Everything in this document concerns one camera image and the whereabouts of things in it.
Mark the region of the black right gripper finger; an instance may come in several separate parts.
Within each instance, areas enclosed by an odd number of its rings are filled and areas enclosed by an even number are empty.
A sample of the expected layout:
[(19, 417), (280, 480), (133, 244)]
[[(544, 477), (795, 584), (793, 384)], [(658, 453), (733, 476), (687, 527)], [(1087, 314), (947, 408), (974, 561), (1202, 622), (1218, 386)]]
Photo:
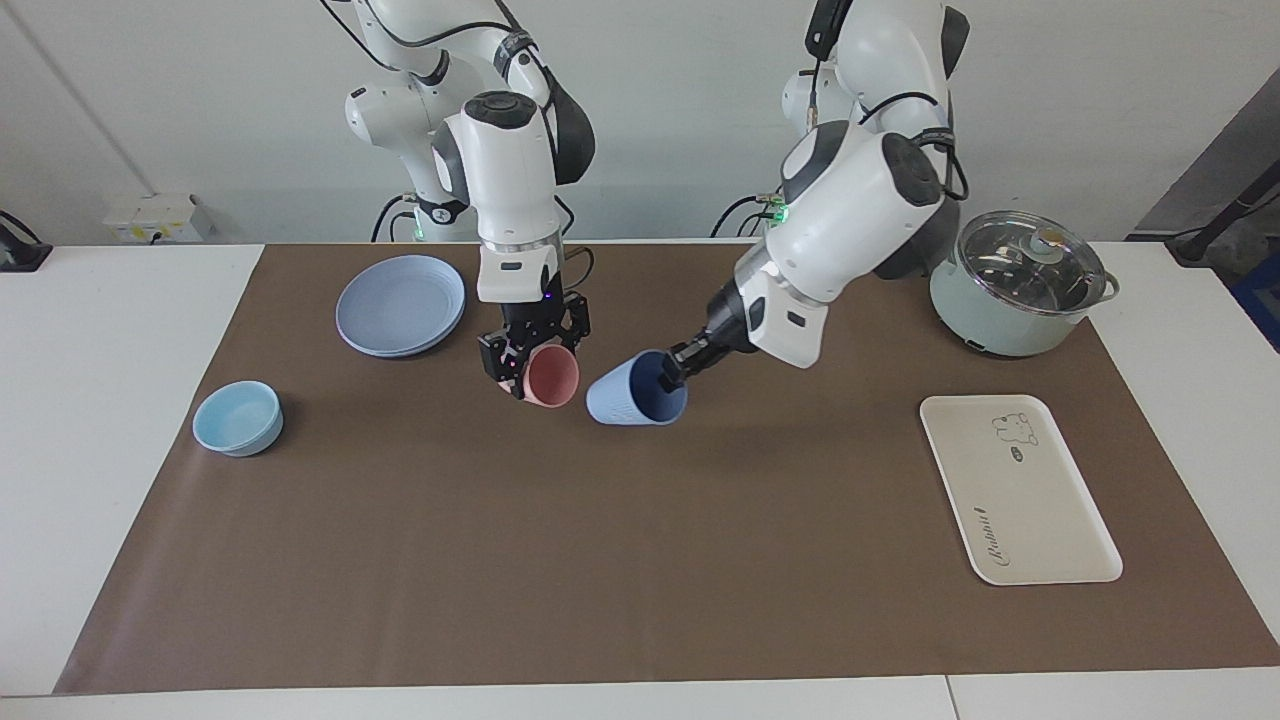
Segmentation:
[(480, 334), (477, 343), (484, 372), (500, 389), (524, 401), (526, 398), (524, 380), (532, 350), (527, 345), (512, 341), (506, 329)]
[(591, 323), (588, 300), (577, 291), (567, 291), (563, 300), (564, 315), (556, 323), (559, 345), (571, 354), (590, 336)]

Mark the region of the pink plastic cup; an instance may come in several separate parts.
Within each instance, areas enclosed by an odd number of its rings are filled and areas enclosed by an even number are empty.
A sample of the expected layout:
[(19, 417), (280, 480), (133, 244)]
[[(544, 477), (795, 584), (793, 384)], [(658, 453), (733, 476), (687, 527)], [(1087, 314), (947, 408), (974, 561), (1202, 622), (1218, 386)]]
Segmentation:
[(522, 401), (540, 407), (563, 407), (579, 389), (580, 368), (576, 355), (562, 345), (547, 343), (538, 347), (525, 365), (521, 380), (503, 380), (498, 386), (515, 396), (524, 392)]

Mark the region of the blue plastic cup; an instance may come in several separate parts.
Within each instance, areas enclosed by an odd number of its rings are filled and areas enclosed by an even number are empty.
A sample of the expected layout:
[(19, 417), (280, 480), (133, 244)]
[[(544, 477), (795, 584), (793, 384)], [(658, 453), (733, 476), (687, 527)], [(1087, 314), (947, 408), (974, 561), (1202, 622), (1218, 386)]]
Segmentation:
[(689, 404), (689, 388), (668, 378), (673, 366), (663, 351), (637, 354), (590, 386), (589, 414), (613, 427), (666, 427), (677, 421)]

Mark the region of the cream rabbit print tray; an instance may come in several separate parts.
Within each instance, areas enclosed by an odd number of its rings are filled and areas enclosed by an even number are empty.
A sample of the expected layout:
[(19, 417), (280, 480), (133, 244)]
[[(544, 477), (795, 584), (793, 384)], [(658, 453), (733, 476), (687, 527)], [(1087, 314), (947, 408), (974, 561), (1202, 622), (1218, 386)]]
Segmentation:
[(1050, 407), (931, 396), (919, 418), (972, 570), (995, 587), (1100, 584), (1124, 561)]

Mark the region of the pale blue plate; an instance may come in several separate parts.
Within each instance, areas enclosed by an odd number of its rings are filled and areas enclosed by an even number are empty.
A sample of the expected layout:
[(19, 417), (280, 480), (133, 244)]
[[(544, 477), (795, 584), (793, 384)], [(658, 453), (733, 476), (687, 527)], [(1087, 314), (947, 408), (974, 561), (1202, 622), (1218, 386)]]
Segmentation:
[(371, 357), (426, 352), (460, 324), (467, 302), (462, 275), (421, 254), (390, 258), (360, 272), (335, 304), (339, 337)]

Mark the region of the brown table mat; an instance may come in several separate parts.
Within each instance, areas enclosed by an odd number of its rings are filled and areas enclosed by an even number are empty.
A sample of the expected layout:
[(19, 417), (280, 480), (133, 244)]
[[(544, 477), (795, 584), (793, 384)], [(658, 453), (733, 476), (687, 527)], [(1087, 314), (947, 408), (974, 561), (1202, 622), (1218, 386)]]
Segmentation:
[[(735, 356), (668, 427), (498, 389), (470, 304), (376, 360), (335, 304), (383, 245), (265, 249), (200, 384), (283, 398), (270, 450), (182, 430), (59, 693), (690, 682), (1280, 665), (1280, 644), (1089, 325), (998, 360), (922, 279), (851, 284), (820, 360)], [(977, 577), (923, 400), (1046, 402), (1123, 560), (1088, 585)]]

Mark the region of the light blue bowl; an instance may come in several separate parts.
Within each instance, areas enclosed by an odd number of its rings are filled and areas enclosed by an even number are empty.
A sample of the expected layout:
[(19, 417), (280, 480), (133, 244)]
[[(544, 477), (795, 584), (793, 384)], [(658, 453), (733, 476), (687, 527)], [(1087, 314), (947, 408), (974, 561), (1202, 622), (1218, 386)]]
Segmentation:
[(250, 457), (268, 450), (284, 429), (276, 391), (260, 380), (238, 380), (212, 392), (196, 409), (195, 439), (228, 457)]

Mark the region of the mint pot with glass lid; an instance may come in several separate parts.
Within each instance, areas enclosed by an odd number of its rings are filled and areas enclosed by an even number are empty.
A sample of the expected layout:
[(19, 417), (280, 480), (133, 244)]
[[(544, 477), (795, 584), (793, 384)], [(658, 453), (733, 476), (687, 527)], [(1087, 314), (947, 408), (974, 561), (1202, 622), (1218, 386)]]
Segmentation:
[(1018, 210), (965, 224), (931, 273), (942, 323), (972, 348), (1030, 357), (1060, 346), (1121, 286), (1097, 252), (1048, 218)]

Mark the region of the black clamp object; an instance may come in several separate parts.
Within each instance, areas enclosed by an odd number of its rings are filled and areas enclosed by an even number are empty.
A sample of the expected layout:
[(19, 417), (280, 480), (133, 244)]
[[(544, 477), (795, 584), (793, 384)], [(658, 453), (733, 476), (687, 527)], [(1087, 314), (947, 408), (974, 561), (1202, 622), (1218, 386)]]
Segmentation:
[(31, 273), (52, 252), (18, 217), (0, 209), (0, 273)]

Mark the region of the black stand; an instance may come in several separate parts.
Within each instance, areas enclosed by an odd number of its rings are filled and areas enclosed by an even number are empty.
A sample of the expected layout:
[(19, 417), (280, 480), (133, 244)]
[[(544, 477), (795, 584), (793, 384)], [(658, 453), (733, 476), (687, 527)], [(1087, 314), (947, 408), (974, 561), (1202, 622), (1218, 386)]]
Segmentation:
[(1158, 243), (1180, 266), (1203, 268), (1208, 265), (1204, 256), (1213, 241), (1240, 219), (1265, 210), (1277, 200), (1280, 200), (1280, 158), (1203, 225), (1185, 231), (1137, 231), (1130, 233), (1125, 242)]

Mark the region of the blue crate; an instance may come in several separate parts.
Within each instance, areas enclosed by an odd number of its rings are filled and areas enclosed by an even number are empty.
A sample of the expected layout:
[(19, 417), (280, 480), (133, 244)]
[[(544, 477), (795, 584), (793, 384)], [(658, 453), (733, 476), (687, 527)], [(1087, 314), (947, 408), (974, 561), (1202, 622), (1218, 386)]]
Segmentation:
[(1260, 333), (1280, 354), (1280, 250), (1231, 283), (1229, 291)]

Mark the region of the white wall socket box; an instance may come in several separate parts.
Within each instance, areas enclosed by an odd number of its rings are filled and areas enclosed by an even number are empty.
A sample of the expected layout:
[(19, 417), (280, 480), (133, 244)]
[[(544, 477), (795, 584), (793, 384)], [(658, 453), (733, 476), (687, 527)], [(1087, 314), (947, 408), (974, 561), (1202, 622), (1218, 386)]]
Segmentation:
[(102, 225), (122, 243), (204, 243), (218, 233), (207, 209), (192, 193), (156, 193), (118, 202)]

